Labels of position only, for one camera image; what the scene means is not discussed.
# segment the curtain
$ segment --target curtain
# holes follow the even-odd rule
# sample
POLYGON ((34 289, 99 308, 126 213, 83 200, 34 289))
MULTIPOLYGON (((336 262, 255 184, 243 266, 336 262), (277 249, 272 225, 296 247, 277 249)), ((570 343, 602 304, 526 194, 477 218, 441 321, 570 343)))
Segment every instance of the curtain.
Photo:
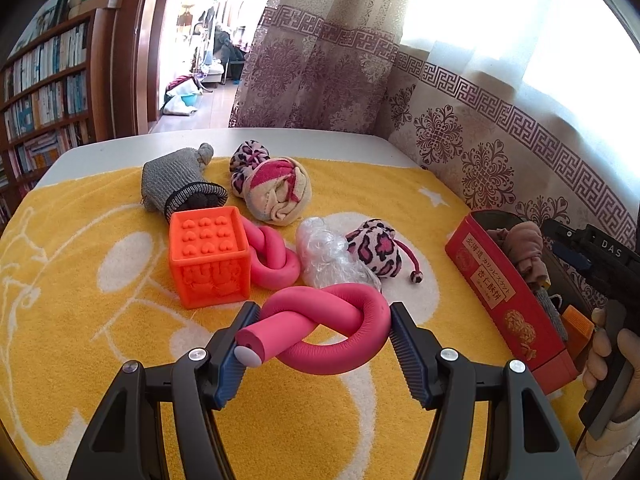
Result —
POLYGON ((591 223, 633 247, 639 78, 601 0, 410 0, 374 132, 472 209, 591 223))
POLYGON ((371 133, 407 0, 269 0, 229 126, 371 133))

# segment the red box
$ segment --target red box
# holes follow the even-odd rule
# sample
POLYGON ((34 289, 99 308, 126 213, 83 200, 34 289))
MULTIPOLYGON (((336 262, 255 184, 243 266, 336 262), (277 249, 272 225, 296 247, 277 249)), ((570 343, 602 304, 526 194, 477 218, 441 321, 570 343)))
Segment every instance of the red box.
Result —
POLYGON ((513 264, 467 215, 445 250, 545 394, 578 376, 564 343, 513 264))
POLYGON ((169 267, 185 308, 247 300, 251 253, 238 208, 172 214, 169 267))

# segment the metal screw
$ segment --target metal screw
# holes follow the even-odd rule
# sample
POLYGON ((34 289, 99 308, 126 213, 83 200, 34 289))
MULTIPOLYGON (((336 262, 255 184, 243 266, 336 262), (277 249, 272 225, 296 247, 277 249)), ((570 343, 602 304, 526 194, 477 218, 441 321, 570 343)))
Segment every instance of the metal screw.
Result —
POLYGON ((443 348, 440 352, 440 357, 445 361, 455 361, 459 355, 453 348, 443 348))
POLYGON ((138 361, 127 361, 122 365, 122 371, 126 374, 132 374, 138 369, 138 361))
POLYGON ((207 351, 204 348, 194 348, 189 352, 189 359, 192 361, 202 361, 207 356, 207 351))
POLYGON ((524 363, 522 361, 518 361, 517 359, 514 359, 509 363, 509 368, 511 368, 511 370, 513 370, 517 374, 521 374, 524 370, 527 369, 524 363))

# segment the leopard print toy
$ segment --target leopard print toy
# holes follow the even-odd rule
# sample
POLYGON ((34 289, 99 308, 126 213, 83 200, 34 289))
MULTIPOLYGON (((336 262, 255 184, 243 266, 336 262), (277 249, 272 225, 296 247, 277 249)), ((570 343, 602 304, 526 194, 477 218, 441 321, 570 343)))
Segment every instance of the leopard print toy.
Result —
POLYGON ((415 255, 399 240, 395 240, 396 230, 379 218, 367 220, 355 231, 347 234, 349 252, 358 258, 379 278, 394 278, 402 269, 402 249, 414 263, 410 279, 420 283, 423 275, 415 255))

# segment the white bag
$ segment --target white bag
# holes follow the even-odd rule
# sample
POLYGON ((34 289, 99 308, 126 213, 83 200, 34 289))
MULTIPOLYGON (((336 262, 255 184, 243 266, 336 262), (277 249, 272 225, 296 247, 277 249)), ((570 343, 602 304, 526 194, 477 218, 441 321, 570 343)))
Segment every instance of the white bag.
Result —
POLYGON ((180 83, 177 87, 172 88, 166 94, 169 97, 173 97, 175 95, 192 95, 192 94, 201 94, 200 89, 196 86, 196 83, 193 82, 193 79, 189 78, 187 81, 180 83))
POLYGON ((197 108, 195 106, 187 106, 179 95, 175 95, 164 105, 162 113, 164 115, 191 115, 197 108))

